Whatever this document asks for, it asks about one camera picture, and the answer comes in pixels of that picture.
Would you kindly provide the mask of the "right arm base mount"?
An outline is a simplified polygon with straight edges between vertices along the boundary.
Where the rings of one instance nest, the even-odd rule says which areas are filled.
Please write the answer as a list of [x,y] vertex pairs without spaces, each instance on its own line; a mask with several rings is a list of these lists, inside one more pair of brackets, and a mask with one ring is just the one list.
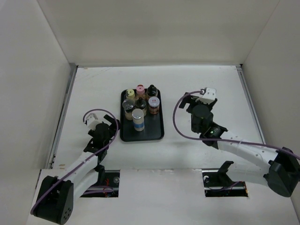
[[218,169],[202,169],[206,197],[248,197],[244,181],[232,181],[227,175],[233,161],[225,161]]

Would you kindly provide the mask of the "silver cap blue label bottle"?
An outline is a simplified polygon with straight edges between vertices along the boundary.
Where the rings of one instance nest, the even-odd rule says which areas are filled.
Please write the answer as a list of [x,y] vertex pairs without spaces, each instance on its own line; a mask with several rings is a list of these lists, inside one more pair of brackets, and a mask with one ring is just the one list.
[[132,120],[134,129],[136,131],[143,131],[144,130],[144,113],[141,109],[134,109],[132,111]]

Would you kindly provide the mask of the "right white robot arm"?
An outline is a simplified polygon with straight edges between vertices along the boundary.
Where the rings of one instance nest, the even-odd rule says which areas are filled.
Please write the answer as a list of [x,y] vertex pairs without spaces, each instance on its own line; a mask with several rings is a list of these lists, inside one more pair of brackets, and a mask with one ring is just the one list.
[[183,109],[188,104],[187,112],[191,115],[191,130],[197,133],[198,141],[217,150],[232,153],[254,165],[256,170],[242,169],[238,165],[230,170],[232,161],[226,161],[217,172],[217,180],[222,185],[229,185],[241,176],[242,180],[269,187],[276,194],[291,197],[300,181],[300,157],[286,147],[248,142],[227,128],[213,121],[211,112],[217,99],[205,103],[197,92],[185,93],[175,109]]

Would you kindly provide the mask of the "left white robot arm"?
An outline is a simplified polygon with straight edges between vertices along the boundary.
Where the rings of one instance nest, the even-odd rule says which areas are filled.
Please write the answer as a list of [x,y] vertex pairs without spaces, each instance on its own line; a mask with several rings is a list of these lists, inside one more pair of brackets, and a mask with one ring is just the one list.
[[91,137],[83,153],[60,176],[46,176],[40,185],[36,203],[30,214],[64,225],[74,203],[81,196],[115,196],[119,191],[119,172],[108,172],[101,162],[120,129],[120,121],[111,113],[98,121],[90,114],[85,124]]

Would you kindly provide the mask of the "small black cap spice bottle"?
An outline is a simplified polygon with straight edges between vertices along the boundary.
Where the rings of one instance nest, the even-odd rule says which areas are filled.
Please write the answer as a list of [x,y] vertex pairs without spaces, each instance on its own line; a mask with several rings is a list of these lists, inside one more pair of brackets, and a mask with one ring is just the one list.
[[158,95],[158,89],[151,84],[146,91],[146,97],[147,99],[151,98],[151,97],[156,97]]

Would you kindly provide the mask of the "red label spice jar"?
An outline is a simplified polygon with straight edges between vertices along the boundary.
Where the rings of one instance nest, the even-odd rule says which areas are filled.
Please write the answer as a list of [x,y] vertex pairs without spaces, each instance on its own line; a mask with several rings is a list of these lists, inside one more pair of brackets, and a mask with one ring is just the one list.
[[152,115],[157,115],[159,113],[160,100],[158,97],[150,97],[148,100],[149,112]]

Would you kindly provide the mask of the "black cap grinder bottle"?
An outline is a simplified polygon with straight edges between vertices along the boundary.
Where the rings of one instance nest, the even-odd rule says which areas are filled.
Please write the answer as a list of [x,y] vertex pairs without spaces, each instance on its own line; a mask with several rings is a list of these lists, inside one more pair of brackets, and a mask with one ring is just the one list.
[[135,107],[136,109],[141,109],[143,111],[144,116],[147,114],[147,102],[144,98],[138,97],[135,100]]

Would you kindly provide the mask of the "pink cap spice bottle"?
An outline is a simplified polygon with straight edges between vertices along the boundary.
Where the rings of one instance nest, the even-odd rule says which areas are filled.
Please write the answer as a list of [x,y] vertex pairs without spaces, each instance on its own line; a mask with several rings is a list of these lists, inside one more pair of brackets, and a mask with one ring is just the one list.
[[136,98],[146,99],[145,87],[142,84],[139,84],[136,87]]

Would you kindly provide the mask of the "yellow cap spice bottle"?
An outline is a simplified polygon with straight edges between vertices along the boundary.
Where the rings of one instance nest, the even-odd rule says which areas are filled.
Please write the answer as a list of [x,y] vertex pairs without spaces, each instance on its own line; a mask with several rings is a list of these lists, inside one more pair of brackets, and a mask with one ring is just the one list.
[[126,103],[132,103],[135,105],[136,102],[136,95],[135,95],[135,91],[133,89],[127,89],[126,90],[126,99],[125,99]]

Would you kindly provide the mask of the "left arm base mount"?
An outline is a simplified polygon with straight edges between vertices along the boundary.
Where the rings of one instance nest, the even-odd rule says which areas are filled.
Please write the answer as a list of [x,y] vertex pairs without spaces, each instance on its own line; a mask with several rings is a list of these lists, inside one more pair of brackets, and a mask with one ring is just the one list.
[[119,197],[120,170],[106,170],[103,165],[98,165],[96,172],[98,173],[97,182],[89,187],[81,197]]

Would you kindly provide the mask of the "grey cap pepper grinder bottle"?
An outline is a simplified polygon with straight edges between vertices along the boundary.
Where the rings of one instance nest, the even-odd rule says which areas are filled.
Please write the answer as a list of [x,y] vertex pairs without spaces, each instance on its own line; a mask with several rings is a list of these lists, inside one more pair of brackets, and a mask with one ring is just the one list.
[[135,109],[135,102],[131,99],[125,99],[122,103],[122,107],[127,120],[133,120],[132,112]]

